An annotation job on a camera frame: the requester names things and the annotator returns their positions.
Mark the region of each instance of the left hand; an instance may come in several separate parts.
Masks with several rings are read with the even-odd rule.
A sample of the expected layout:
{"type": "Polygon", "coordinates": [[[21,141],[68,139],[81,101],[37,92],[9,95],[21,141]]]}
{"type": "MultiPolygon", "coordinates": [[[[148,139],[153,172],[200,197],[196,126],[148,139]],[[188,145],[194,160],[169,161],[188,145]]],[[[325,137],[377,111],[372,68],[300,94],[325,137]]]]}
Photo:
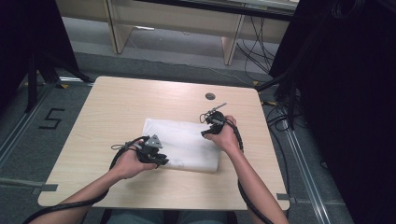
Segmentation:
{"type": "Polygon", "coordinates": [[[143,163],[137,159],[136,152],[126,150],[116,162],[113,169],[118,173],[120,179],[128,179],[138,175],[142,171],[152,170],[157,167],[154,163],[143,163]]]}

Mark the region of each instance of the power cord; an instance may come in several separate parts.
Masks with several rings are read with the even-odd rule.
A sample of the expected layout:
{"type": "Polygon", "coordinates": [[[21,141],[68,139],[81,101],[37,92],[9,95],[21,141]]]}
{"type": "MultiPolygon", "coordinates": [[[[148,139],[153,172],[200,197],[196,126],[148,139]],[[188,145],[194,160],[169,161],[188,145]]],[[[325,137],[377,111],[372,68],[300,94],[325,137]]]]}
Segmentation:
{"type": "MultiPolygon", "coordinates": [[[[135,140],[133,140],[131,142],[131,144],[139,141],[140,139],[143,139],[144,137],[139,137],[136,138],[135,140]]],[[[110,164],[109,170],[111,170],[114,165],[116,164],[117,160],[119,159],[119,157],[125,152],[129,150],[129,148],[121,148],[116,156],[113,158],[113,161],[110,164]]],[[[38,217],[44,216],[48,213],[53,213],[53,212],[58,212],[58,211],[62,211],[62,210],[66,210],[66,209],[71,209],[71,208],[77,208],[77,207],[84,207],[84,206],[90,206],[93,205],[94,203],[98,203],[100,201],[102,201],[108,194],[108,190],[106,190],[103,194],[99,195],[98,197],[94,198],[94,199],[90,199],[87,201],[83,201],[83,202],[76,202],[76,203],[61,203],[61,204],[57,204],[54,206],[50,206],[44,209],[39,210],[38,212],[35,212],[34,214],[30,215],[28,218],[26,218],[23,221],[23,224],[28,224],[30,222],[32,222],[33,220],[35,220],[38,217]]]]}

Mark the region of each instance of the black panel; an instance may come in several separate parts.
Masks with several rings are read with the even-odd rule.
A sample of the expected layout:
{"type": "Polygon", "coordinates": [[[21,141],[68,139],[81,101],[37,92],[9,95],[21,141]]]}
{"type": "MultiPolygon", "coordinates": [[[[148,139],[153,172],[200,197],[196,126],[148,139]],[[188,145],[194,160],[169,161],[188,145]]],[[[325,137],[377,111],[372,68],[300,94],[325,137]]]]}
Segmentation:
{"type": "Polygon", "coordinates": [[[305,115],[356,223],[396,212],[396,14],[366,1],[333,20],[299,80],[305,115]]]}
{"type": "Polygon", "coordinates": [[[0,30],[0,111],[25,77],[33,52],[37,59],[46,52],[78,71],[54,0],[0,1],[0,30]]]}

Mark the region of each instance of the metal rod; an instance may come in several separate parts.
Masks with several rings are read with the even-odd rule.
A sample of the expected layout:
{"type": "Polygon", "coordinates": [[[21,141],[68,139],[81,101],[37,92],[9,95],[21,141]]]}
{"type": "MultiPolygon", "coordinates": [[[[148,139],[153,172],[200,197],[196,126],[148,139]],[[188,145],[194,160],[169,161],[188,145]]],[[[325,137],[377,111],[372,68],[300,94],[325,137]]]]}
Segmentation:
{"type": "MultiPolygon", "coordinates": [[[[285,115],[285,111],[278,111],[280,115],[285,115]]],[[[285,129],[289,127],[288,122],[283,120],[283,126],[285,129]]],[[[305,160],[304,153],[300,147],[297,136],[294,130],[287,129],[286,130],[287,137],[291,146],[291,150],[293,152],[294,158],[297,161],[298,168],[302,174],[302,178],[305,184],[306,191],[308,193],[309,199],[312,202],[312,206],[314,208],[314,212],[317,216],[319,224],[330,224],[329,214],[327,212],[326,206],[321,199],[320,193],[318,192],[317,185],[315,183],[314,178],[311,175],[308,164],[305,160]]]]}

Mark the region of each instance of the white cloth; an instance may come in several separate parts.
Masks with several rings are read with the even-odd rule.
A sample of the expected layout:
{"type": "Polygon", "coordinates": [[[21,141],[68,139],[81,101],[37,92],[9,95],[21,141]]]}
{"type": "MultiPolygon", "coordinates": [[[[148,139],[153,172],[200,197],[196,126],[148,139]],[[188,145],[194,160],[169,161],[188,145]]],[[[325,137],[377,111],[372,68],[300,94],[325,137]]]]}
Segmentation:
{"type": "Polygon", "coordinates": [[[169,160],[163,168],[197,172],[216,172],[220,150],[201,136],[209,129],[206,124],[173,121],[167,119],[146,119],[143,135],[157,134],[163,148],[159,153],[169,160]]]}

